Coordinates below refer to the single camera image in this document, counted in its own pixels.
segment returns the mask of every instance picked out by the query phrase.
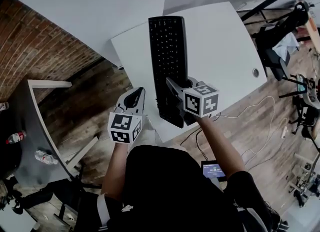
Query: sleeve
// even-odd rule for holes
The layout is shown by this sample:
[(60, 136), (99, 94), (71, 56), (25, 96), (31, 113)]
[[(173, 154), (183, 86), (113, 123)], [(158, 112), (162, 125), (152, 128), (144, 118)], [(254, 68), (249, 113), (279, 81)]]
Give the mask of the sleeve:
[[(98, 231), (102, 226), (98, 211), (99, 195), (86, 192), (80, 200), (78, 216), (75, 224), (75, 232)], [(122, 203), (108, 197), (104, 197), (110, 218), (121, 213)]]
[(250, 173), (241, 171), (231, 175), (224, 193), (239, 206), (254, 209), (267, 230), (272, 230), (271, 214)]

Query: desk grommet hole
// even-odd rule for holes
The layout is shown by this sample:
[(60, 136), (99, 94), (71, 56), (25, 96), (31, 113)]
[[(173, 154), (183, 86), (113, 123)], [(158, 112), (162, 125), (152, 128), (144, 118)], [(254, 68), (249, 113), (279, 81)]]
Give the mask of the desk grommet hole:
[(253, 74), (253, 76), (254, 76), (255, 78), (258, 78), (258, 77), (259, 77), (259, 71), (258, 71), (258, 69), (257, 69), (257, 68), (253, 68), (252, 74)]

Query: hardwood floor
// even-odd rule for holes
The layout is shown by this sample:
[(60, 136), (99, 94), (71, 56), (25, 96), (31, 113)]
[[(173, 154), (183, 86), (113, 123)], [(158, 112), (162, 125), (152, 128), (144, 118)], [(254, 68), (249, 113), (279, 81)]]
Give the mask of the hardwood floor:
[[(266, 11), (266, 18), (274, 18), (282, 12)], [(262, 20), (261, 15), (250, 18), (250, 21)], [(257, 32), (264, 23), (247, 26), (249, 33)], [(307, 77), (315, 77), (315, 71), (319, 70), (319, 62), (315, 59), (314, 49), (311, 43), (302, 45), (299, 51), (291, 56), (288, 69), (291, 74), (301, 73)], [(291, 82), (277, 81), (268, 70), (268, 82), (250, 95), (232, 105), (221, 114), (226, 116), (238, 116), (250, 105), (258, 104), (266, 96), (259, 106), (249, 108), (242, 116), (236, 119), (220, 117), (215, 123), (231, 141), (240, 154), (252, 149), (259, 152), (246, 167), (252, 174), (254, 181), (264, 199), (283, 214), (294, 201), (288, 193), (286, 180), (290, 176), (291, 169), (295, 164), (294, 153), (298, 152), (310, 159), (315, 156), (315, 150), (310, 141), (304, 140), (300, 130), (296, 135), (286, 134), (281, 139), (281, 133), (285, 126), (283, 118), (293, 119), (296, 116), (291, 98), (279, 99), (278, 95), (293, 91), (296, 86)], [(113, 111), (118, 97), (131, 87), (130, 81), (124, 71), (113, 68), (104, 62), (92, 70), (83, 74), (73, 82), (73, 87), (48, 99), (40, 107), (44, 122), (50, 134), (58, 146), (62, 156), (71, 157), (81, 146), (88, 142), (96, 134), (99, 134), (99, 142), (84, 157), (86, 164), (83, 181), (101, 183), (107, 170), (113, 150), (113, 143), (107, 133), (109, 112)], [(265, 145), (269, 135), (271, 139)], [(177, 137), (174, 141), (181, 143), (193, 130)], [(199, 133), (198, 142), (209, 159), (214, 159), (213, 153), (203, 135)], [(192, 134), (184, 143), (190, 155), (200, 163), (203, 156), (197, 148), (196, 134)], [(260, 164), (276, 155), (269, 161)], [(247, 162), (253, 156), (252, 152), (246, 152), (243, 159)], [(24, 195), (30, 193), (30, 189), (20, 188)], [(44, 231), (61, 231), (62, 226), (54, 222), (53, 213), (58, 214), (56, 209), (61, 204), (57, 199), (50, 203), (38, 205), (30, 212), (41, 219)]]

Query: red brick wall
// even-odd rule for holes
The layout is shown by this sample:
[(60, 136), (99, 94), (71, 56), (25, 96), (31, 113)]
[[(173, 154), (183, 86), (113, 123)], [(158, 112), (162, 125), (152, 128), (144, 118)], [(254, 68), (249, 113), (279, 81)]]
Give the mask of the red brick wall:
[[(20, 80), (66, 80), (100, 57), (18, 0), (0, 0), (0, 101)], [(38, 100), (48, 91), (37, 92)]]

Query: person's arm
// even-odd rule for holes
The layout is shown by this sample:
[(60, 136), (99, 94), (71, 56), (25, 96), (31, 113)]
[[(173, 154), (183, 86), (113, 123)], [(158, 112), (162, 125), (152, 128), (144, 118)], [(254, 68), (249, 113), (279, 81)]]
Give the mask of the person's arm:
[(128, 144), (116, 143), (106, 171), (101, 194), (121, 201), (125, 185)]
[(245, 164), (238, 151), (208, 116), (197, 118), (214, 156), (227, 179), (234, 173), (245, 171)]

